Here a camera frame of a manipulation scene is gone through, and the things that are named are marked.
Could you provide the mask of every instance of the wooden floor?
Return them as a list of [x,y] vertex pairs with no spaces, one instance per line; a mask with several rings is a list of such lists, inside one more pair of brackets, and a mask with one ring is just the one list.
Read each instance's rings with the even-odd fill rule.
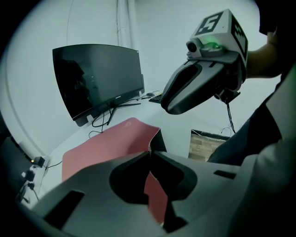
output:
[[207,161],[218,146],[225,141],[191,134],[189,158]]

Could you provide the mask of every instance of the dark pants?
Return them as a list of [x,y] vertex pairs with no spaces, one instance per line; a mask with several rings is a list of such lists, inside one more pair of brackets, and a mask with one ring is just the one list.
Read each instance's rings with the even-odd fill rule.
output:
[[279,139],[279,129],[266,105],[262,104],[236,134],[215,150],[208,162],[240,166],[246,156],[258,154]]

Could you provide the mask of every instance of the person's arm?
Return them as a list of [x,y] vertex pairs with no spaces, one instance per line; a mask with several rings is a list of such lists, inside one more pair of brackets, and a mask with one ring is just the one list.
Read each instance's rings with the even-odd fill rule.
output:
[[267,44],[248,52],[247,78],[272,78],[282,73],[278,55],[278,38],[267,33]]

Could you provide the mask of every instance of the monitor stand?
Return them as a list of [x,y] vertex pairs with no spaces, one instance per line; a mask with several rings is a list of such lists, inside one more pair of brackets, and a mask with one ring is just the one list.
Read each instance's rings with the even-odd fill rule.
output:
[[109,120],[108,120],[108,122],[107,122],[107,126],[109,125],[109,123],[111,122],[111,119],[113,118],[113,115],[114,115],[114,113],[115,113],[115,111],[116,111],[116,109],[117,108],[121,108],[121,107],[127,107],[127,106],[136,106],[136,105],[140,105],[141,103],[134,103],[134,104],[126,104],[126,105],[114,105],[113,104],[113,110],[112,110],[112,112],[111,112],[111,115],[110,115],[110,118],[109,118]]

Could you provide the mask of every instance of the black baseboard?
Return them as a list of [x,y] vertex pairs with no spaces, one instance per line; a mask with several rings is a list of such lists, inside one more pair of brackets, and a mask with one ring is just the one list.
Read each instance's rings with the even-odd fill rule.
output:
[[229,139],[229,137],[226,137],[226,136],[221,136],[221,135],[208,133],[208,132],[204,132],[204,131],[199,131],[199,130],[195,130],[195,129],[192,129],[192,130],[194,130],[195,132],[197,132],[198,134],[200,134],[201,136],[204,136],[204,137],[210,137],[210,138],[220,139],[220,140],[224,140],[224,141],[227,141]]

